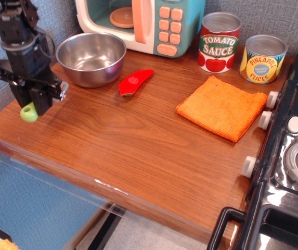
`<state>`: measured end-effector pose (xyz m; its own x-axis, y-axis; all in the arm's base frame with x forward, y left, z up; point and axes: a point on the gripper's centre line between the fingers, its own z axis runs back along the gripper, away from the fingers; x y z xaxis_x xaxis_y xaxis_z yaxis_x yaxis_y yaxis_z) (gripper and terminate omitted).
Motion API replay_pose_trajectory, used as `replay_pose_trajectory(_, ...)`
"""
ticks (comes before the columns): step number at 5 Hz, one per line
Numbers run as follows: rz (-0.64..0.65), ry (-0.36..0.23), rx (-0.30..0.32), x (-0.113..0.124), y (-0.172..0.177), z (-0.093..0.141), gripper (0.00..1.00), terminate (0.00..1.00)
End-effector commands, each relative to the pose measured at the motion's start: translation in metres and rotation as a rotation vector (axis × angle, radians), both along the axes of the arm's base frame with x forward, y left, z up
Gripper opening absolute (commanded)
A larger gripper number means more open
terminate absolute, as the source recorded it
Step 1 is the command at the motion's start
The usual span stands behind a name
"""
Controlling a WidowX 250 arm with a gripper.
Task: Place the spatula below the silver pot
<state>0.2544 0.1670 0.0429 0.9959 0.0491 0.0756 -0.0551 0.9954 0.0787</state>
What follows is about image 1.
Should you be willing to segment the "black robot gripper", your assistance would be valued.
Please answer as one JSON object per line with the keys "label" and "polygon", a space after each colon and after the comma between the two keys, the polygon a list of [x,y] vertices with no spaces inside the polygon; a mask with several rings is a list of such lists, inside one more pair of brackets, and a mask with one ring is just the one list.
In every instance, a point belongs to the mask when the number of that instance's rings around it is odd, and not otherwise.
{"label": "black robot gripper", "polygon": [[[53,101],[63,100],[69,87],[68,83],[50,70],[55,51],[50,53],[47,39],[48,35],[38,33],[31,34],[26,42],[0,41],[7,54],[7,59],[0,59],[0,79],[9,83],[21,108],[33,102],[39,116],[52,107]],[[28,82],[36,84],[42,90],[30,89],[26,85]]]}

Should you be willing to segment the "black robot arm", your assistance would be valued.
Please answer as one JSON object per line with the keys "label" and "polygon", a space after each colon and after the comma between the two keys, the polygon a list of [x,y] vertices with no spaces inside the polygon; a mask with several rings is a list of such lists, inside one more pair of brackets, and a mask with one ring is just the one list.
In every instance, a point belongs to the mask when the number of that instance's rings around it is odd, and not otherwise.
{"label": "black robot arm", "polygon": [[0,1],[0,79],[7,82],[23,119],[37,119],[66,96],[69,87],[50,69],[46,34],[37,28],[37,8],[30,1]]}

